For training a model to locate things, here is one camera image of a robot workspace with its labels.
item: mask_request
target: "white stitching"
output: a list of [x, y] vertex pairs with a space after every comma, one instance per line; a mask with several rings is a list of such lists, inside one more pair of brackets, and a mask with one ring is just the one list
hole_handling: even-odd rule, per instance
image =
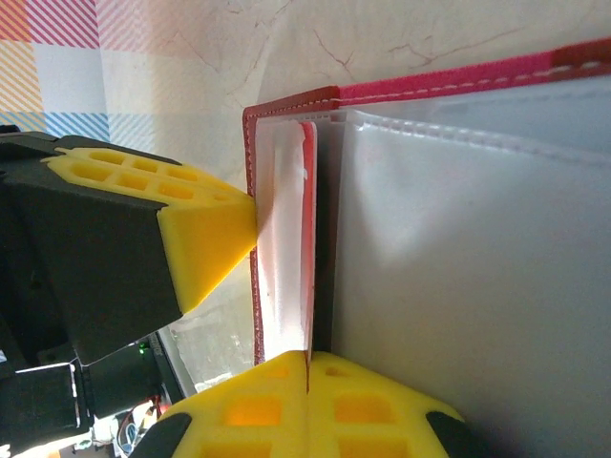
[[493, 104], [502, 105], [502, 104], [517, 104], [517, 103], [525, 104], [525, 103], [531, 103], [531, 102], [540, 102], [541, 100], [565, 100], [569, 98], [583, 100], [585, 98], [610, 97], [610, 96], [611, 96], [611, 89], [607, 90], [606, 88], [595, 90], [595, 91], [587, 90], [587, 91], [582, 91], [582, 92], [571, 90], [571, 91], [562, 92], [562, 93], [554, 94], [554, 95], [529, 94], [529, 95], [514, 96], [511, 98], [510, 97], [496, 97], [496, 98], [488, 97], [482, 100], [470, 100], [469, 105], [470, 106], [493, 105]]
[[550, 76], [553, 73], [562, 73], [562, 72], [569, 72], [571, 70], [589, 70], [589, 69], [594, 69], [598, 66], [602, 65], [602, 62], [600, 61], [591, 61], [591, 62], [585, 62], [583, 64], [581, 64], [579, 67], [574, 67], [572, 65], [562, 65], [562, 66], [558, 66], [558, 67], [554, 67], [553, 69], [550, 70], [546, 70], [546, 71], [536, 71], [536, 72], [532, 72], [532, 73], [524, 73], [524, 74], [518, 74], [516, 76], [500, 76], [496, 79], [490, 79], [490, 78], [483, 78], [480, 79], [476, 82], [465, 82], [465, 83], [460, 83], [460, 85], [455, 85], [455, 84], [448, 84], [446, 86], [439, 86], [439, 87], [432, 87], [432, 88], [422, 88], [422, 89], [418, 89], [415, 91], [404, 91], [402, 93], [391, 93], [391, 94], [376, 94], [376, 95], [364, 95], [361, 97], [351, 97], [351, 98], [324, 98], [324, 99], [320, 99], [320, 100], [310, 100], [306, 103], [302, 103], [299, 105], [293, 105], [290, 107], [284, 107], [281, 108], [279, 110], [270, 110], [268, 112], [264, 112], [264, 113], [257, 113], [257, 114], [250, 114], [248, 116], [248, 118], [252, 118], [252, 117], [263, 117], [263, 116], [267, 116], [267, 115], [273, 115], [275, 113], [282, 113], [282, 112], [286, 112], [288, 110], [295, 110], [297, 108], [303, 108], [303, 107], [307, 107], [309, 105], [316, 105], [316, 104], [320, 104], [320, 103], [326, 103], [326, 102], [351, 102], [351, 101], [357, 101], [357, 100], [369, 100], [369, 99], [373, 99], [373, 98], [389, 98], [389, 97], [398, 97], [401, 95], [412, 95], [412, 94], [425, 94], [427, 92], [437, 92], [437, 91], [443, 91], [444, 89], [458, 89], [459, 87], [465, 87], [465, 88], [469, 88], [469, 87], [473, 87], [473, 86], [478, 86], [478, 85], [484, 85], [484, 84], [490, 84], [490, 83], [495, 83], [495, 84], [499, 84], [499, 83], [506, 83], [508, 81], [511, 81], [512, 79], [514, 80], [524, 80], [527, 78], [531, 78], [531, 77], [546, 77], [546, 76]]
[[526, 154], [530, 156], [544, 156], [552, 160], [566, 163], [597, 167], [601, 169], [611, 169], [611, 162], [605, 157], [584, 159], [583, 156], [570, 156], [561, 148], [554, 146], [541, 145], [529, 140], [525, 143], [518, 142], [510, 135], [494, 134], [491, 135], [482, 131], [471, 129], [441, 126], [438, 124], [428, 124], [425, 122], [413, 122], [402, 119], [381, 118], [379, 121], [361, 120], [351, 121], [350, 124], [357, 129], [370, 126], [379, 131], [390, 131], [396, 134], [413, 135], [428, 138], [440, 138], [457, 143], [474, 145], [483, 148], [496, 148], [512, 153]]

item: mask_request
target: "square holes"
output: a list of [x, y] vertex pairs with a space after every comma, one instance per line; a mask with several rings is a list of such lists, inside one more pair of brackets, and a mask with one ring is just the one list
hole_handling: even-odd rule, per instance
[[121, 176], [116, 181], [116, 184], [125, 188], [132, 188], [138, 189], [139, 191], [144, 191], [146, 189], [146, 186], [148, 186], [149, 184], [149, 180], [143, 177], [138, 177], [136, 175], [121, 174]]
[[189, 188], [177, 186], [176, 184], [172, 183], [161, 183], [159, 185], [158, 191], [160, 194], [163, 194], [164, 196], [167, 196], [169, 198], [193, 198], [193, 191], [191, 191]]
[[135, 159], [132, 163], [132, 167], [135, 169], [143, 170], [144, 172], [155, 173], [157, 171], [157, 164], [153, 160], [146, 159]]
[[230, 197], [226, 196], [225, 194], [219, 194], [219, 193], [215, 193], [212, 195], [212, 198], [216, 201], [216, 202], [227, 202]]
[[240, 396], [224, 413], [222, 422], [229, 427], [273, 427], [280, 424], [283, 403], [273, 396]]
[[325, 370], [325, 375], [328, 377], [348, 377], [348, 374], [337, 367], [328, 367]]
[[93, 181], [104, 181], [108, 178], [112, 171], [102, 167], [96, 167], [87, 163], [75, 163], [71, 167], [73, 174], [77, 177], [92, 179]]
[[275, 367], [265, 375], [270, 379], [285, 379], [289, 373], [286, 367]]
[[204, 449], [200, 458], [269, 458], [271, 444], [219, 444]]
[[380, 396], [343, 394], [335, 399], [334, 407], [338, 423], [395, 423], [390, 403]]
[[358, 439], [339, 440], [340, 458], [409, 458], [405, 442], [397, 439]]
[[95, 160], [101, 160], [102, 162], [108, 162], [110, 164], [121, 165], [125, 160], [125, 155], [116, 153], [114, 151], [97, 150], [89, 153], [89, 157]]
[[196, 174], [194, 174], [193, 172], [189, 172], [188, 170], [185, 170], [180, 167], [168, 167], [166, 173], [168, 174], [169, 177], [173, 177], [173, 178], [185, 179], [187, 181], [197, 181], [198, 180], [198, 176]]

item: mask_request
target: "plaid fabric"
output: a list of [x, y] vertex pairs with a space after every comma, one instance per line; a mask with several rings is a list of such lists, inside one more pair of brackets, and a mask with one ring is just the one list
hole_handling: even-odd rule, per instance
[[171, 130], [200, 108], [200, 59], [180, 32], [198, 19], [172, 3], [0, 2], [0, 123], [155, 153], [156, 124]]

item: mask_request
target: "yellow foam pad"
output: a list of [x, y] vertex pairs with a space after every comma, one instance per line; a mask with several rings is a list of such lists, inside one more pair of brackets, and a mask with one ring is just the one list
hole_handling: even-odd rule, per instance
[[66, 181], [161, 202], [158, 225], [180, 311], [197, 307], [257, 241], [254, 199], [205, 172], [108, 148], [58, 148]]
[[288, 352], [172, 406], [192, 422], [175, 458], [306, 458], [306, 355]]
[[315, 353], [308, 372], [304, 353], [289, 352], [166, 415], [193, 417], [173, 458], [448, 458], [426, 419], [431, 411], [461, 420], [336, 356]]
[[327, 353], [309, 371], [309, 456], [447, 458], [426, 414], [451, 407]]

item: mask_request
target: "cable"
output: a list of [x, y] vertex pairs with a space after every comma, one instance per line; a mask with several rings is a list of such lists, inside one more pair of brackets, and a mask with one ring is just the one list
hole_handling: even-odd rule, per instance
[[118, 450], [119, 455], [121, 455], [121, 458], [128, 458], [127, 453], [125, 452], [125, 450], [123, 450], [120, 443], [118, 442], [118, 438], [113, 439], [113, 444], [116, 445], [116, 449]]
[[132, 445], [137, 438], [137, 427], [135, 424], [130, 423], [125, 428], [125, 437], [129, 441], [130, 445]]
[[[159, 402], [160, 401], [161, 401], [161, 396], [156, 395], [156, 396], [152, 396], [150, 398], [146, 398], [144, 400], [144, 403], [152, 402], [154, 407], [156, 408], [158, 414], [159, 414], [160, 413], [160, 409], [159, 409]], [[133, 406], [130, 409], [130, 411], [127, 413], [127, 415], [125, 415], [125, 417], [123, 417], [123, 420], [121, 421], [121, 424], [118, 427], [118, 430], [116, 431], [116, 443], [117, 443], [118, 447], [121, 449], [121, 451], [123, 451], [124, 453], [128, 453], [129, 454], [132, 451], [131, 450], [128, 451], [125, 448], [123, 448], [124, 445], [122, 445], [121, 442], [120, 442], [121, 433], [123, 432], [123, 429], [126, 428], [126, 426], [128, 425], [127, 424], [127, 420], [134, 414], [134, 410], [136, 410], [136, 408], [138, 406], [142, 406], [142, 404], [144, 404], [144, 403], [141, 403], [141, 404], [138, 404], [136, 406]]]

